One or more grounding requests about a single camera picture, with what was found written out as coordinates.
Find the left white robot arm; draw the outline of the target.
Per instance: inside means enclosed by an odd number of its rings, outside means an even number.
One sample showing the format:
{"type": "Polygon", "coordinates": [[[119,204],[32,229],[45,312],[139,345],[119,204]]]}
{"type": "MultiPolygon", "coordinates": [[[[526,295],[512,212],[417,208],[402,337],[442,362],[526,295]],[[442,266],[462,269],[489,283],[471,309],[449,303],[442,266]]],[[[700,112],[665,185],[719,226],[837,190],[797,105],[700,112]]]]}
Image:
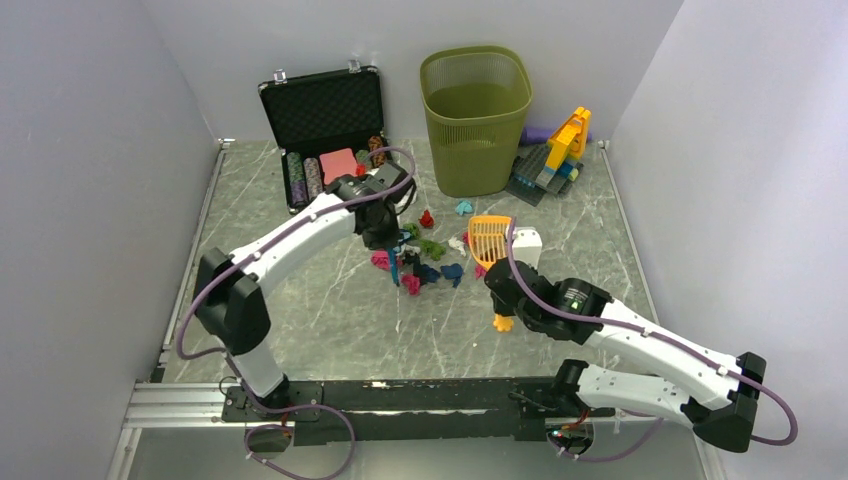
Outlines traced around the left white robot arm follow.
{"type": "Polygon", "coordinates": [[[398,246],[396,205],[412,186],[411,172],[392,162],[374,174],[343,175],[260,239],[230,253],[213,248],[201,257],[188,314],[217,339],[250,389],[248,407],[261,419],[279,417],[290,402],[289,380],[267,339],[267,295],[347,237],[360,236],[370,250],[398,246]]]}

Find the orange slotted scoop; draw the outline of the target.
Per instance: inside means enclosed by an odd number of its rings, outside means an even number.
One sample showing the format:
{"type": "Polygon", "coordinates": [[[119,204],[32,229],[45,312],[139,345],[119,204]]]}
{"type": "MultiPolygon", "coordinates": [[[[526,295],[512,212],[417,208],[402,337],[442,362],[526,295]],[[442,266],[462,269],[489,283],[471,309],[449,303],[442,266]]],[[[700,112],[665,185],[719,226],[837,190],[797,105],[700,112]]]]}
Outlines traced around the orange slotted scoop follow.
{"type": "MultiPolygon", "coordinates": [[[[511,217],[502,215],[474,215],[468,222],[468,244],[475,262],[486,270],[507,256],[506,231],[511,224],[511,217]]],[[[500,333],[510,332],[514,326],[511,314],[500,313],[498,299],[490,291],[495,317],[494,328],[500,333]]]]}

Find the blue hand brush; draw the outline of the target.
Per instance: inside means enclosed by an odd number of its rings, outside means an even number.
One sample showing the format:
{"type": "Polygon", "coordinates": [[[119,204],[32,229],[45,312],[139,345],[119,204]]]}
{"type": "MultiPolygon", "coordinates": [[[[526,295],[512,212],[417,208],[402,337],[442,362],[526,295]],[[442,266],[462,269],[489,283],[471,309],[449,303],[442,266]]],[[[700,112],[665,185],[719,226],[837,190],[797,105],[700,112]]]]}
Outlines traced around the blue hand brush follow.
{"type": "Polygon", "coordinates": [[[401,229],[400,230],[400,237],[399,237],[397,245],[395,247],[393,247],[391,250],[387,251],[388,262],[389,262],[389,267],[390,267],[389,272],[390,272],[392,280],[393,280],[393,282],[396,286],[400,285],[400,273],[399,273],[400,265],[401,265],[400,257],[403,255],[404,245],[411,239],[412,239],[412,234],[405,229],[401,229]]]}

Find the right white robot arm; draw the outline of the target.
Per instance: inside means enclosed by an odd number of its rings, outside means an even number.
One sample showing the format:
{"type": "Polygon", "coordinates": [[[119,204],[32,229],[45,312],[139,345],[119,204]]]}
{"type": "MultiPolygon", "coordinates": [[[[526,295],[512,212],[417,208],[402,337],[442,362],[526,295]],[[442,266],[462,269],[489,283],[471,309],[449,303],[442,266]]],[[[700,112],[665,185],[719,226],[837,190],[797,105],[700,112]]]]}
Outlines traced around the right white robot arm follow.
{"type": "Polygon", "coordinates": [[[732,356],[685,340],[587,281],[550,282],[533,266],[508,260],[507,228],[499,219],[469,229],[472,255],[486,270],[497,330],[520,320],[530,331],[607,350],[645,370],[619,373],[566,359],[543,396],[546,409],[568,416],[602,408],[636,411],[689,427],[717,448],[748,450],[759,398],[749,383],[762,381],[762,357],[732,356]]]}

